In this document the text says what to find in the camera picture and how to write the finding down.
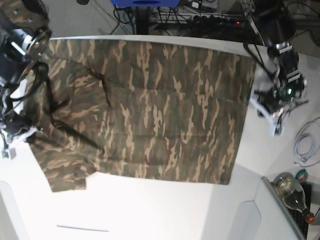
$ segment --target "gray floor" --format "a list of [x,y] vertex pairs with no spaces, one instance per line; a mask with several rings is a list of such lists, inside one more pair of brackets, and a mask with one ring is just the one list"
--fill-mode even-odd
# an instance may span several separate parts
[[[113,16],[113,5],[110,0],[90,0],[88,5],[79,5],[76,0],[43,0],[49,11],[50,27],[53,37],[109,35],[116,27],[117,21]],[[239,11],[238,0],[217,0],[218,11]],[[320,3],[301,0],[320,12]],[[292,13],[301,13],[298,5],[293,4]],[[121,25],[114,35],[132,34],[130,25]],[[300,35],[292,40],[294,47],[303,54],[320,58],[320,47],[317,46],[309,33]]]
[[[90,0],[79,5],[76,0],[44,0],[50,18],[53,37],[109,35],[116,27],[114,7],[110,0]],[[129,25],[123,26],[132,33]],[[113,35],[126,34],[120,27]]]

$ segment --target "bottle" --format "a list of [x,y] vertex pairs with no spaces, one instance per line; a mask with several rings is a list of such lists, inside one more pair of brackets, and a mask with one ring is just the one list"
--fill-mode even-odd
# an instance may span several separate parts
[[302,213],[304,220],[308,224],[312,224],[315,221],[315,215],[306,206],[305,191],[291,173],[280,174],[274,179],[273,184],[287,208]]

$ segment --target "camouflage fabric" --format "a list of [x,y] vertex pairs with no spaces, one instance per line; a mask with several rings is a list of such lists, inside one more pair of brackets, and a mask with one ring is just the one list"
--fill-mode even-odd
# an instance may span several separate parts
[[173,44],[52,40],[45,84],[25,102],[43,128],[31,149],[54,192],[84,189],[94,172],[228,184],[255,64]]
[[[35,9],[41,8],[37,1],[29,2]],[[48,27],[49,20],[47,17],[32,12],[26,8],[22,0],[0,0],[0,11],[3,12],[10,21],[20,28],[37,31],[44,26]]]

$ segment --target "bottle cap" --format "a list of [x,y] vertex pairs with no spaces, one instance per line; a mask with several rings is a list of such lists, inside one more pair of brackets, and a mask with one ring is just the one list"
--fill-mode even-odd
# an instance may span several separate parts
[[315,215],[310,212],[306,217],[305,217],[305,221],[308,223],[308,224],[312,224],[314,221],[315,221]]

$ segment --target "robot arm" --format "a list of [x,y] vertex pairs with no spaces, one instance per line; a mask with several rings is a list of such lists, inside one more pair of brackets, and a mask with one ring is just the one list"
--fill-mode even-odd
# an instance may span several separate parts
[[0,2],[0,129],[13,140],[34,132],[32,122],[14,111],[11,94],[32,70],[35,85],[48,76],[48,66],[40,63],[51,31],[40,0],[1,0]]
[[262,45],[267,47],[268,56],[273,60],[277,71],[269,72],[263,63],[250,51],[247,44],[244,48],[266,71],[272,87],[258,90],[254,94],[258,114],[271,123],[272,135],[280,135],[283,120],[290,112],[308,101],[299,101],[307,87],[307,80],[299,72],[299,55],[288,40],[295,35],[295,22],[284,6],[282,0],[242,0],[243,13],[251,28],[259,36]]

